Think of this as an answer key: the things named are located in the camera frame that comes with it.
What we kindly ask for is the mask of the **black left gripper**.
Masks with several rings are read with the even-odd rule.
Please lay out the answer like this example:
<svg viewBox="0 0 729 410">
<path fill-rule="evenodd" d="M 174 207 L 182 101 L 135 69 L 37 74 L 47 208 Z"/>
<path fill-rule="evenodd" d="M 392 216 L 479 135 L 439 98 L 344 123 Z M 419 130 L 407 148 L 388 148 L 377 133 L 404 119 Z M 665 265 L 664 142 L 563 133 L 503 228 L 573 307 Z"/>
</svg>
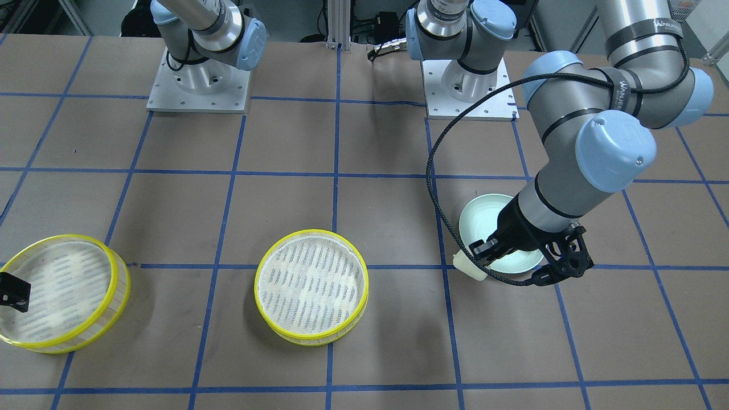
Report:
<svg viewBox="0 0 729 410">
<path fill-rule="evenodd" d="M 594 267 L 583 239 L 585 232 L 585 228 L 579 224 L 569 225 L 559 232 L 542 231 L 527 220 L 516 196 L 500 210 L 497 230 L 488 240 L 479 239 L 469 244 L 469 249 L 474 259 L 485 267 L 515 250 L 539 250 L 547 259 L 547 265 L 539 268 L 528 280 L 511 280 L 492 272 L 490 268 L 485 268 L 484 272 L 512 286 L 550 286 L 567 278 L 583 277 L 587 270 Z"/>
</svg>

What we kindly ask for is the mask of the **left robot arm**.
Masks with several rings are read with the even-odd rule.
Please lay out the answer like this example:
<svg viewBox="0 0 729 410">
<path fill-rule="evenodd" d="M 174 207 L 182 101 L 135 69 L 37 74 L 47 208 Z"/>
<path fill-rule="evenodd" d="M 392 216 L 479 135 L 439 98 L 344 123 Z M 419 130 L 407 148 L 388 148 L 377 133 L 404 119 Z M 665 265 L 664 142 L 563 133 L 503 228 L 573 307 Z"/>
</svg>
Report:
<svg viewBox="0 0 729 410">
<path fill-rule="evenodd" d="M 597 10 L 609 67 L 586 68 L 568 50 L 542 55 L 521 80 L 479 91 L 431 148 L 428 194 L 459 248 L 454 267 L 469 277 L 512 286 L 582 277 L 594 263 L 580 218 L 653 163 L 653 129 L 692 124 L 711 106 L 712 80 L 691 67 L 671 2 L 598 1 Z M 456 233 L 433 190 L 435 153 L 459 120 L 517 86 L 548 162 L 500 210 L 490 235 Z"/>
</svg>

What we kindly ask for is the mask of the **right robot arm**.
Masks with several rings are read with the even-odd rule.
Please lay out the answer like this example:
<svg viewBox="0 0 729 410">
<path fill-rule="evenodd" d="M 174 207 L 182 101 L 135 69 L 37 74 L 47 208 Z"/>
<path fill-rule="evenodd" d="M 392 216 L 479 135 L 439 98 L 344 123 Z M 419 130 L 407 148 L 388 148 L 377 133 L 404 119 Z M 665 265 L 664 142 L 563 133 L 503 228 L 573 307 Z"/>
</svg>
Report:
<svg viewBox="0 0 729 410">
<path fill-rule="evenodd" d="M 181 68 L 217 62 L 250 72 L 263 56 L 265 25 L 231 1 L 153 1 L 151 14 Z"/>
</svg>

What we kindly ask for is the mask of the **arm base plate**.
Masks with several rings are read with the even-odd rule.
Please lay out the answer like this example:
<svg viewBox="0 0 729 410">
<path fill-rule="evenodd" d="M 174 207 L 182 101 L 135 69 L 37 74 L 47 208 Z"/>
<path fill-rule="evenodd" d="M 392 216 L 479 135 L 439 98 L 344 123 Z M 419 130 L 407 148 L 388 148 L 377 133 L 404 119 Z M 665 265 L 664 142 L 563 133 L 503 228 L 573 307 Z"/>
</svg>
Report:
<svg viewBox="0 0 729 410">
<path fill-rule="evenodd" d="M 505 60 L 487 75 L 467 72 L 456 60 L 421 63 L 428 117 L 452 120 L 481 98 L 508 85 Z M 517 120 L 518 108 L 511 88 L 491 97 L 464 116 L 465 120 Z"/>
<path fill-rule="evenodd" d="M 151 112 L 247 114 L 251 73 L 208 60 L 185 65 L 162 53 L 146 108 Z"/>
</svg>

